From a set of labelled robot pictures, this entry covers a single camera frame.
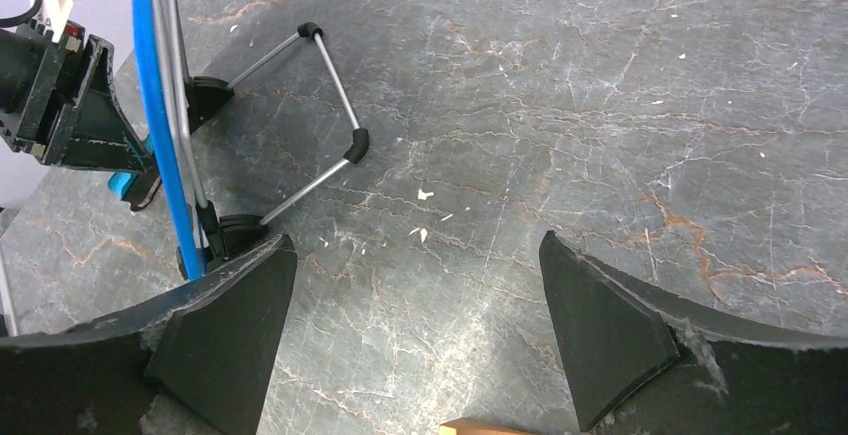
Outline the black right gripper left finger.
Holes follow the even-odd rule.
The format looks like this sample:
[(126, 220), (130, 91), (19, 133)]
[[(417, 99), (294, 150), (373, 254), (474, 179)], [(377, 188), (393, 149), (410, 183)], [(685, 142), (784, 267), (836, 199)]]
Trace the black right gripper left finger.
[(132, 307), (4, 338), (2, 432), (255, 433), (296, 270), (277, 235)]

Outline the blue whiteboard eraser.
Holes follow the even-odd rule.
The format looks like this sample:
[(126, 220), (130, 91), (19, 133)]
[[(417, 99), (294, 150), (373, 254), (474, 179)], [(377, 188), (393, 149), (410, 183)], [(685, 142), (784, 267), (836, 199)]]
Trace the blue whiteboard eraser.
[[(143, 145), (154, 158), (152, 139), (147, 135)], [(158, 164), (154, 158), (144, 173), (115, 172), (108, 181), (109, 189), (123, 202), (130, 205), (132, 212), (144, 210), (155, 198), (161, 187)]]

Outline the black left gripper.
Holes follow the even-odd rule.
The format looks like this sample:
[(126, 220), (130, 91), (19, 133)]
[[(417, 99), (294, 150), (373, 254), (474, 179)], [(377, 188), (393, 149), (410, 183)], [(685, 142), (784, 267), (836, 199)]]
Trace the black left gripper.
[(45, 166), (145, 173), (154, 168), (114, 86), (113, 45), (91, 35), (79, 51), (27, 21), (1, 31), (1, 138)]

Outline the blue framed whiteboard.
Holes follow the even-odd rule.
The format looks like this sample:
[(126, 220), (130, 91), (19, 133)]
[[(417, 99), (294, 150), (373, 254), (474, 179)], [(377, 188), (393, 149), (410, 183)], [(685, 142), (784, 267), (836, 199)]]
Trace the blue framed whiteboard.
[(194, 281), (203, 277), (205, 270), (195, 248), (191, 217), (184, 199), (184, 188), (167, 120), (153, 0), (132, 0), (132, 20), (135, 60), (149, 135), (184, 272), (188, 280)]

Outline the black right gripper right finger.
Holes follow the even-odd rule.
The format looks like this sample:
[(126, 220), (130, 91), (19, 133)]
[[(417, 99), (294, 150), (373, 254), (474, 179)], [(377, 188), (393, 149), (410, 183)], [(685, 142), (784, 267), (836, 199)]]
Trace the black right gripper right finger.
[(740, 318), (632, 277), (554, 232), (539, 260), (579, 428), (843, 434), (847, 341)]

